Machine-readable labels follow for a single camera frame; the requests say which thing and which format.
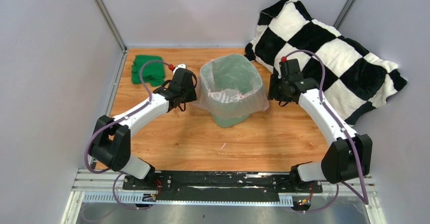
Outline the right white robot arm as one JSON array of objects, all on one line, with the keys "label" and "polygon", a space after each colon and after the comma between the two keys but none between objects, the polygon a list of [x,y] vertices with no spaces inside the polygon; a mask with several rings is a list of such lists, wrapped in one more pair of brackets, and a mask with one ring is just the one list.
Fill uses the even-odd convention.
[{"label": "right white robot arm", "polygon": [[303,192],[313,181],[340,183],[370,172],[373,142],[367,134],[358,134],[329,105],[319,84],[305,78],[297,59],[280,62],[280,73],[270,78],[269,100],[283,107],[298,104],[313,119],[329,148],[319,162],[308,162],[291,168],[290,187]]}]

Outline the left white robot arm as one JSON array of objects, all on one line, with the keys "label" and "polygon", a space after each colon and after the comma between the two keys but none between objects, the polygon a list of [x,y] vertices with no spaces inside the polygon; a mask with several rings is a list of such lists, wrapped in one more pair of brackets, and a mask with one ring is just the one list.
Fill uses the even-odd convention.
[{"label": "left white robot arm", "polygon": [[193,72],[176,67],[172,79],[137,106],[114,118],[99,117],[86,154],[112,171],[132,176],[141,189],[150,190],[156,183],[155,167],[131,153],[131,139],[146,124],[172,109],[184,111],[188,102],[197,99],[196,85]]}]

